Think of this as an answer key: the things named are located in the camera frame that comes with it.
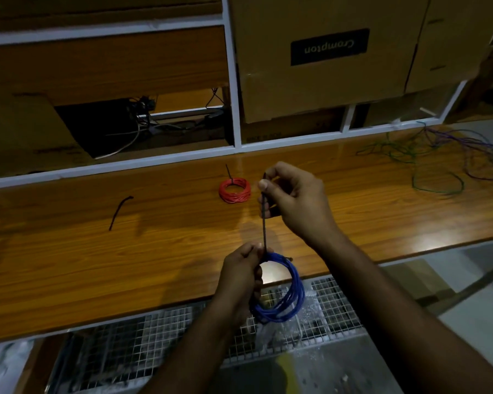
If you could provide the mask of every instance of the wooden tabletop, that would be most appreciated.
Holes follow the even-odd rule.
[[[300,145],[0,190],[0,340],[137,314],[211,296],[223,258],[261,241],[256,181],[284,160],[325,182],[334,216],[375,262],[493,239],[493,182],[464,178],[452,197],[415,191],[411,168],[356,156],[376,136]],[[423,158],[420,185],[452,189],[460,148]],[[227,177],[253,186],[229,205]],[[108,231],[119,202],[127,201]],[[294,259],[303,278],[327,274],[322,260],[280,219],[268,244]],[[286,277],[264,267],[266,283]]]

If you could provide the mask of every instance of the forearm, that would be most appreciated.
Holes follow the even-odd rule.
[[[493,367],[341,232],[316,251],[405,392],[493,393]]]
[[[205,392],[233,337],[230,315],[212,301],[140,393]]]

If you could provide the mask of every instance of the blue wire coil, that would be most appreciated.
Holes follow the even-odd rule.
[[[278,253],[267,253],[265,261],[274,261],[287,267],[292,277],[292,283],[290,284],[289,291],[285,296],[277,302],[277,304],[270,309],[265,309],[258,302],[252,303],[250,306],[250,312],[252,315],[262,324],[268,322],[286,322],[294,317],[303,305],[305,299],[305,288],[297,273],[296,267],[284,256]],[[284,315],[281,315],[288,308],[292,307],[293,303],[296,303],[295,307]]]

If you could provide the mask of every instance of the red wire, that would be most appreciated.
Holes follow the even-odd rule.
[[[243,188],[243,191],[232,193],[227,192],[227,187],[237,185]],[[250,199],[250,184],[244,178],[227,179],[219,186],[219,196],[227,203],[242,203]]]

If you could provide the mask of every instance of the wire mesh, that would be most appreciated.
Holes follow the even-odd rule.
[[[234,335],[223,365],[249,362],[365,333],[333,278],[309,280],[309,287],[312,289],[311,301],[318,310],[313,317],[299,313],[291,329],[285,329],[281,324],[283,329],[262,348],[256,342],[260,325],[253,317],[248,318]],[[262,303],[273,306],[285,295],[287,288],[288,285],[282,285],[264,290]],[[127,384],[152,376],[205,305],[203,302],[170,308],[94,328],[86,335],[68,392]]]

